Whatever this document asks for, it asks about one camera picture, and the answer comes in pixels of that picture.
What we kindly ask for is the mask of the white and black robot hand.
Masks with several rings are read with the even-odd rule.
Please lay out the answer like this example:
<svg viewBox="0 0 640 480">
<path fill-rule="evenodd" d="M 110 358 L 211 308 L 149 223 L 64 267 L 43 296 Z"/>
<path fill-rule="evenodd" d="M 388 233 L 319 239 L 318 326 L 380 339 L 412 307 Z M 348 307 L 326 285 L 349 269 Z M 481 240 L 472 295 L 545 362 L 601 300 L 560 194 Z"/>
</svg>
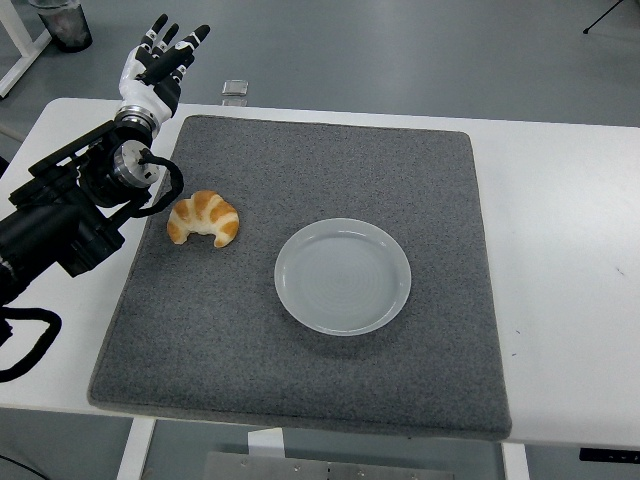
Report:
<svg viewBox="0 0 640 480">
<path fill-rule="evenodd" d="M 179 26 L 172 24 L 162 34 L 167 22 L 168 16 L 162 14 L 146 31 L 128 54 L 119 81 L 121 109 L 146 111 L 156 128 L 175 115 L 182 80 L 211 31 L 209 25 L 201 25 L 171 45 Z"/>
</svg>

